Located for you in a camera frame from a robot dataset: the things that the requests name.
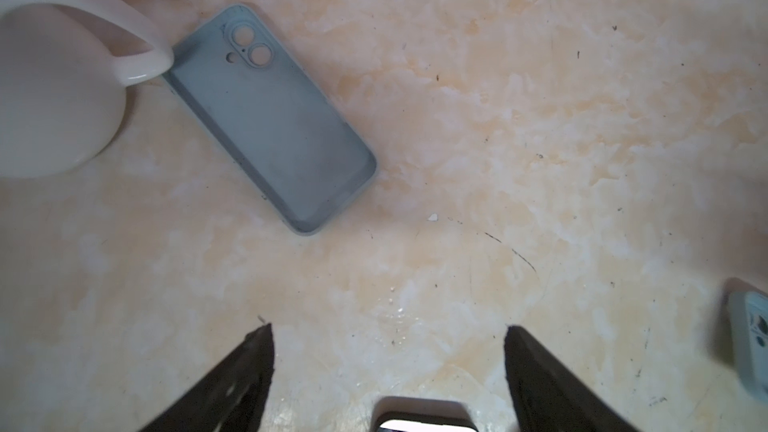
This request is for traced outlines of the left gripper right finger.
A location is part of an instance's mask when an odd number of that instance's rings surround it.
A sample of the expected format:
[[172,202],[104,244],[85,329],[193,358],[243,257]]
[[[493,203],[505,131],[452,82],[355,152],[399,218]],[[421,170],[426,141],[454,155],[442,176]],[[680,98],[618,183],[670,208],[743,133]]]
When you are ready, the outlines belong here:
[[524,327],[508,328],[506,379],[521,431],[633,431]]

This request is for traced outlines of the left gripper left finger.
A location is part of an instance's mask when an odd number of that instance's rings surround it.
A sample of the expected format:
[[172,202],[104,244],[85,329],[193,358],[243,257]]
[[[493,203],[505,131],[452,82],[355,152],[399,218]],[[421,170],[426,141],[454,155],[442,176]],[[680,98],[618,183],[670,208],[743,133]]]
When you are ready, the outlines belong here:
[[257,431],[275,371],[272,326],[246,335],[234,350],[145,431]]

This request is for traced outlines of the black phone centre left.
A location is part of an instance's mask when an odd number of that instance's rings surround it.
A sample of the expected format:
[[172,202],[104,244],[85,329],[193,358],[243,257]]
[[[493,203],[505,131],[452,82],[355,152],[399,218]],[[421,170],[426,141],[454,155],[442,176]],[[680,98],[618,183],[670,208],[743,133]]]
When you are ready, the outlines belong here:
[[387,412],[378,417],[373,432],[477,432],[475,425],[463,418],[406,412]]

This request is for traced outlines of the light blue cased phone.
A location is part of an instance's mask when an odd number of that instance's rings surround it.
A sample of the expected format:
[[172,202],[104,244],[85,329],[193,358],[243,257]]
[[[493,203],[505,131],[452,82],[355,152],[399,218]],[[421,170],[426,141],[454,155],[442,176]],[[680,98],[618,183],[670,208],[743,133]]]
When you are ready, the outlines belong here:
[[767,402],[767,296],[734,291],[728,297],[735,368],[745,390]]

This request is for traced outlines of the blue case near mug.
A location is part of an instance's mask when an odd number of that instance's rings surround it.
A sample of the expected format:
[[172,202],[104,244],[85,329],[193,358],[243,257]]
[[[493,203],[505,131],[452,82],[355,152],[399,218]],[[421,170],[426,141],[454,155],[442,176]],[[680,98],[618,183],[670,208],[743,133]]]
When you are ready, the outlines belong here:
[[173,53],[165,81],[295,233],[318,232],[373,180],[371,148],[248,6]]

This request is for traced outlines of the white ceramic mug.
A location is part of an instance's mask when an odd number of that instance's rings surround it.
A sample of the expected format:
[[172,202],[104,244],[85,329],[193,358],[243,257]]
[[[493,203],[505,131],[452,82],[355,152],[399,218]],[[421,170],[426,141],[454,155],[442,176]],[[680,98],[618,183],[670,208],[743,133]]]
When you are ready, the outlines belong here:
[[[114,56],[78,9],[149,45]],[[118,131],[128,87],[166,72],[164,34],[122,0],[1,0],[1,174],[44,177],[96,156]]]

